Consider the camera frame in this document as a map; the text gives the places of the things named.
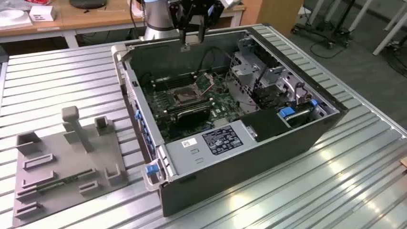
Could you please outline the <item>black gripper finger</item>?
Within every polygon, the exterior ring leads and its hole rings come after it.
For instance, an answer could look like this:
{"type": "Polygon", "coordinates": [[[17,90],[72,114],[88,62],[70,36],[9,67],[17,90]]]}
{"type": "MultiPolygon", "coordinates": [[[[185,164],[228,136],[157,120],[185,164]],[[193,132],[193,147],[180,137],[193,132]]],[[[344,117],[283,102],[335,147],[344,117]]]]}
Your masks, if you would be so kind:
{"type": "Polygon", "coordinates": [[[185,44],[185,27],[188,25],[188,22],[185,21],[186,17],[184,14],[181,14],[178,19],[178,37],[181,44],[185,44]]]}
{"type": "Polygon", "coordinates": [[[205,17],[204,15],[200,15],[200,25],[198,25],[198,33],[197,33],[197,39],[198,43],[204,42],[204,35],[205,35],[205,17]]]}

